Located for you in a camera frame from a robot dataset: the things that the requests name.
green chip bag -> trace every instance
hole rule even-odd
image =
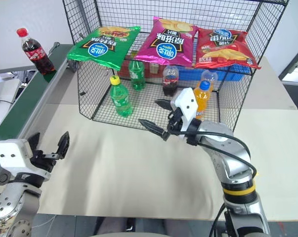
[[[139,31],[139,26],[100,27],[75,44],[67,57],[77,61],[92,60],[119,71]]]

sprite bottle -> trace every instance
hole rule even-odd
[[[144,64],[140,61],[130,61],[129,74],[132,87],[135,90],[142,90],[145,87]]]
[[[114,102],[117,113],[123,117],[131,115],[133,109],[129,101],[127,88],[120,83],[119,76],[110,77],[110,83],[112,85],[110,89],[110,97]]]

wire cage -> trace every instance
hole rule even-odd
[[[138,119],[148,119],[166,127],[169,113],[154,103],[156,99],[170,99],[163,94],[161,73],[152,76],[146,69],[146,87],[140,92],[133,90],[128,76],[128,61],[150,34],[153,16],[191,23],[204,29],[246,31],[248,47],[259,63],[288,0],[63,0],[63,4],[74,44],[101,26],[141,27],[119,72],[91,61],[79,62],[78,95],[79,111],[86,118],[143,129]],[[196,86],[200,80],[196,77],[196,70],[192,69],[188,75],[193,80],[181,80],[180,75],[180,90]],[[234,65],[217,69],[217,73],[221,80],[213,87],[204,119],[222,122],[234,130],[255,69]],[[134,110],[127,118],[116,113],[110,99],[109,77],[112,75],[119,75],[122,84],[128,88]]]

blue container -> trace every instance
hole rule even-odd
[[[228,70],[228,67],[218,68],[220,71],[215,69],[196,69],[196,68],[188,68],[183,66],[177,66],[179,71],[179,80],[200,80],[201,75],[204,70],[209,70],[211,72],[216,72],[218,75],[218,81],[222,81],[227,72],[223,72],[221,70]],[[249,67],[244,67],[240,65],[232,65],[230,71],[238,71],[240,73],[249,74],[251,72]],[[229,72],[226,76],[226,81],[240,81],[244,77],[244,74],[240,73],[231,73]]]

red bottle cap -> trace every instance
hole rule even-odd
[[[16,32],[19,35],[19,37],[25,37],[28,35],[26,28],[19,28]]]

